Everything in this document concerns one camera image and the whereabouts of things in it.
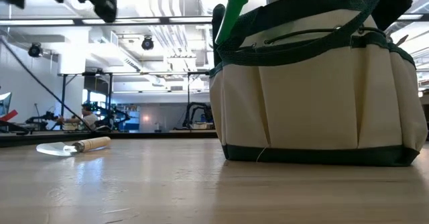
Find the table surface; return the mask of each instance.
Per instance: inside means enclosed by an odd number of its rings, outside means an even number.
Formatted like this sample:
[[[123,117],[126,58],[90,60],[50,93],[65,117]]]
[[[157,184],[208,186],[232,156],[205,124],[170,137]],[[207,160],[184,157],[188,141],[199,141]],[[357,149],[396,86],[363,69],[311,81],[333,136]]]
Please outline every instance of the table surface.
[[[229,162],[217,139],[4,148],[0,223],[429,223],[429,146],[409,168]]]

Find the window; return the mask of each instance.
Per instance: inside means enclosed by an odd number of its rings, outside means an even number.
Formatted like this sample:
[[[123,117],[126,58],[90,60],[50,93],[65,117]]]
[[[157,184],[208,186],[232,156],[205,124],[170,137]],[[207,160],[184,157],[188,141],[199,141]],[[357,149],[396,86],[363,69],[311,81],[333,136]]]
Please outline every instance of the window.
[[[90,98],[90,101],[92,101],[92,102],[95,102],[95,101],[96,102],[105,102],[106,101],[106,95],[101,94],[101,93],[91,92],[89,98]]]
[[[82,103],[85,103],[88,101],[88,90],[83,89],[82,91]]]

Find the spotlight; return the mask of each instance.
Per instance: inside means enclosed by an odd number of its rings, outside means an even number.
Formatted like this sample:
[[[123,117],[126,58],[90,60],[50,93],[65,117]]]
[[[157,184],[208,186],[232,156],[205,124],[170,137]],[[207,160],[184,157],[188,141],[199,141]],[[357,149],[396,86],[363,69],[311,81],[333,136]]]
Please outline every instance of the spotlight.
[[[145,36],[143,43],[141,43],[143,50],[152,50],[154,48],[154,41],[152,41],[152,36]]]
[[[43,49],[40,43],[33,43],[32,46],[28,49],[28,55],[34,58],[43,56]]]

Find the green tool handle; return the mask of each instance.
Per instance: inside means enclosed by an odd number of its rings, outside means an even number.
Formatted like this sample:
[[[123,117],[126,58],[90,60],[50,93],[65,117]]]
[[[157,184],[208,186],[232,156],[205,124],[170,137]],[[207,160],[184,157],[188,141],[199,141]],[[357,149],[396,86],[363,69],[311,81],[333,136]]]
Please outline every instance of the green tool handle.
[[[248,0],[228,0],[227,8],[225,10],[225,16],[222,20],[221,28],[219,34],[216,38],[216,44],[224,42],[231,33],[235,22],[240,16],[243,6],[248,2]]]

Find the garden tool bag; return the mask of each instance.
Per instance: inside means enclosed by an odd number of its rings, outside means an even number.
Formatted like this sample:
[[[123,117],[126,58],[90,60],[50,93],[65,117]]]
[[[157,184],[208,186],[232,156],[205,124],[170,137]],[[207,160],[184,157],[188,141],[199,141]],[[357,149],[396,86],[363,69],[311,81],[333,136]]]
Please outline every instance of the garden tool bag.
[[[228,160],[408,166],[427,135],[412,57],[379,0],[280,0],[237,20],[210,71]]]

